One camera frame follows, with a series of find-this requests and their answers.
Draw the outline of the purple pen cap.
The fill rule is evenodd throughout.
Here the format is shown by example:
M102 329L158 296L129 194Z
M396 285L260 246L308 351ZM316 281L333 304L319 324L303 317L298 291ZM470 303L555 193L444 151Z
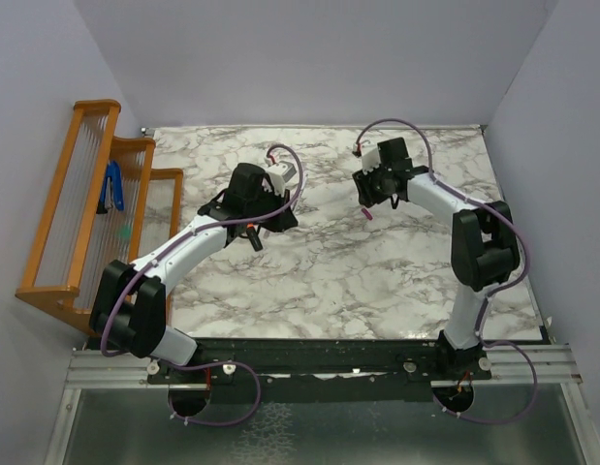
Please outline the purple pen cap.
M372 216L372 214L370 213L370 211L369 211L367 208L365 208L365 207L362 207L362 208L361 208L361 212L362 212L362 214L364 215L364 217L365 217L365 218L366 218L368 221L372 221L372 220L373 220L373 216Z

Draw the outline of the black orange highlighter marker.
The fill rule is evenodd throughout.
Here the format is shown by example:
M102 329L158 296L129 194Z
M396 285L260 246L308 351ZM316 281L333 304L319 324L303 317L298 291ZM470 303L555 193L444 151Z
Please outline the black orange highlighter marker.
M245 236L255 252L260 252L263 250L263 244L260 238L260 230L261 226L254 224L248 224L245 230Z

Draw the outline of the pink translucent red pen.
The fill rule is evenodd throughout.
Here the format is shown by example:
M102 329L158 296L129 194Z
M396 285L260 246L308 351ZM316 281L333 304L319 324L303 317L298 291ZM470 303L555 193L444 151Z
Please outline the pink translucent red pen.
M297 204L299 203L301 195L303 194L305 186L307 184L307 177L308 172L306 170L303 170L300 175L300 181L296 187L293 196L291 197L291 209L295 209Z

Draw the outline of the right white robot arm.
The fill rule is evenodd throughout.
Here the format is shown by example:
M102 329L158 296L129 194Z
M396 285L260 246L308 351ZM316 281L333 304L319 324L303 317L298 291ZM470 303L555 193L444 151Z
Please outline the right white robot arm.
M482 202L439 180L428 166L413 164L403 138L371 149L356 146L362 167L353 173L359 203L371 208L408 202L431 213L450 229L450 263L458 279L451 317L443 330L449 347L434 356L436 371L455 379L470 359L465 350L481 344L481 326L492 297L520 266L510 208L504 201Z

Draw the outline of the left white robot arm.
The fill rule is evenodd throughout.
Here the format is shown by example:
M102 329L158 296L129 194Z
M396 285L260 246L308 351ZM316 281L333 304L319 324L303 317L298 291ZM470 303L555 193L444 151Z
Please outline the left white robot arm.
M287 184L302 176L289 162L265 169L239 164L228 187L203 205L180 233L130 263L114 260L105 267L90 328L119 352L163 359L180 381L197 380L204 360L196 353L196 340L168 323L168 295L187 273L235 239L246 239L260 251L260 231L283 233L296 227L292 206L300 193Z

